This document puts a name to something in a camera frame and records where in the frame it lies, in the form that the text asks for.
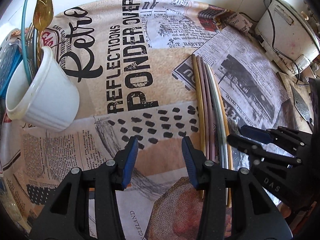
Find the mauve chopstick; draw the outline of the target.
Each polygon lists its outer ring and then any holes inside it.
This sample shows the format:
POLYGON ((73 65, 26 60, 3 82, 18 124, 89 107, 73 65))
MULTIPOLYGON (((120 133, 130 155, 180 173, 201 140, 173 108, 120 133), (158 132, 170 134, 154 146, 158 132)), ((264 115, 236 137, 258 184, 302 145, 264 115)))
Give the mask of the mauve chopstick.
POLYGON ((209 88, 209 82, 208 77, 206 73, 206 68, 204 65, 204 60, 201 57, 201 65, 203 69, 203 75, 204 75, 204 85, 206 89, 206 97, 207 97, 207 110, 208 110, 208 129, 209 129, 209 146, 210 146, 210 157, 209 160, 214 161, 215 159, 215 141, 214 141, 214 116, 213 116, 213 108, 212 108, 212 100, 210 96, 210 88, 209 88))

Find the white grey chopstick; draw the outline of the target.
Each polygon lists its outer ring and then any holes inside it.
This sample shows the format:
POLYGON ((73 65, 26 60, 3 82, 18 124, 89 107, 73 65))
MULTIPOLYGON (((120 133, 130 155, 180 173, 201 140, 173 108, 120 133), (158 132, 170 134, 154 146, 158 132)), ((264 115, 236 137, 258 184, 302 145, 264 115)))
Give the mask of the white grey chopstick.
POLYGON ((208 84, 210 90, 210 97, 213 103, 213 112, 215 114, 216 119, 216 133, 218 140, 218 148, 219 148, 219 160, 222 168, 229 168, 229 160, 228 160, 228 147, 227 147, 227 135, 225 129, 225 122, 223 119, 222 112, 222 103, 220 101, 218 85, 216 83, 214 73, 211 70, 209 64, 204 64, 206 74, 208 77, 208 84))

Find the tan chopstick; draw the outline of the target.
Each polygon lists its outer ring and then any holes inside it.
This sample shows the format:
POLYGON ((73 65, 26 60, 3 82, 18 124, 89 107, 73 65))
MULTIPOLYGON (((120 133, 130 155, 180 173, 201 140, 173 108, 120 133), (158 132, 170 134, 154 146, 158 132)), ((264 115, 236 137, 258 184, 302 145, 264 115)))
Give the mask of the tan chopstick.
POLYGON ((194 54, 191 55, 191 60, 193 64, 193 72, 195 79, 195 90, 197 95, 197 107, 199 113, 199 129, 200 129, 200 148, 201 151, 206 155, 206 132, 204 126, 204 110, 203 110, 203 98, 202 98, 202 89, 200 83, 200 72, 199 66, 197 64, 197 59, 194 54))

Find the small cleaver knife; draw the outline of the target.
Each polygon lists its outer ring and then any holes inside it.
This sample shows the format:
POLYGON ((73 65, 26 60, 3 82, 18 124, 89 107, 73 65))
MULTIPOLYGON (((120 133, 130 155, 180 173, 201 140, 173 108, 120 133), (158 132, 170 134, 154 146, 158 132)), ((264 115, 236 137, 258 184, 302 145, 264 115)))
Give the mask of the small cleaver knife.
POLYGON ((313 124, 313 119, 311 118, 311 115, 310 115, 309 107, 304 101, 304 99, 302 98, 302 96, 299 94, 299 92, 295 89, 295 87, 293 87, 293 85, 290 85, 290 86, 293 94, 294 106, 298 111, 298 113, 300 114, 300 116, 306 121, 310 130, 313 132, 314 124, 313 124))

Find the white ceramic ramekin cup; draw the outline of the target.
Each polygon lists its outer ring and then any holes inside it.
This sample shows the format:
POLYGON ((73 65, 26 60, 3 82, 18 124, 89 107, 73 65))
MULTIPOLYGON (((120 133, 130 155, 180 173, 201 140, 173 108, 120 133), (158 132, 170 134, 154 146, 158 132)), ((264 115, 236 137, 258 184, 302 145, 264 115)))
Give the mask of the white ceramic ramekin cup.
POLYGON ((28 83, 21 62, 9 82, 5 106, 11 120, 22 120, 36 127, 61 132, 75 119, 80 95, 68 78, 50 47, 42 47, 41 65, 28 83))

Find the newspaper print tablecloth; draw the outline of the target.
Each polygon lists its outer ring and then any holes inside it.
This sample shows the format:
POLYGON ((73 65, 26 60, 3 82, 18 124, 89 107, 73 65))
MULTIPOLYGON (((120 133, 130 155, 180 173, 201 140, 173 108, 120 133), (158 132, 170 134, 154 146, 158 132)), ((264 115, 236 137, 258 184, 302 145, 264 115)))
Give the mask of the newspaper print tablecloth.
POLYGON ((101 0, 56 15, 39 52, 25 30, 32 81, 48 46, 80 105, 55 132, 11 120, 2 99, 1 239, 316 238, 319 201, 293 210, 279 200, 252 173, 264 159, 231 146, 233 170, 221 167, 214 112, 205 189, 189 181, 183 137, 201 151, 192 54, 214 72, 230 134, 244 137, 244 125, 312 134, 290 85, 314 120, 309 80, 319 78, 284 73, 251 25, 242 12, 190 0, 101 0), (131 181, 115 189, 114 158, 130 137, 139 147, 131 181))

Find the white rice cooker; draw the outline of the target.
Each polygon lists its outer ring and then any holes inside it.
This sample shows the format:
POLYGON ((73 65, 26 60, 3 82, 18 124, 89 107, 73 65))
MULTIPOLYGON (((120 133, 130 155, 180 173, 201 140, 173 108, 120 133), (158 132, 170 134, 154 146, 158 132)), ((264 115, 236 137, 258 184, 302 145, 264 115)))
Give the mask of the white rice cooker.
POLYGON ((287 75, 295 76, 319 55, 319 40, 308 22, 284 0, 263 0, 266 11, 254 31, 257 40, 287 75))

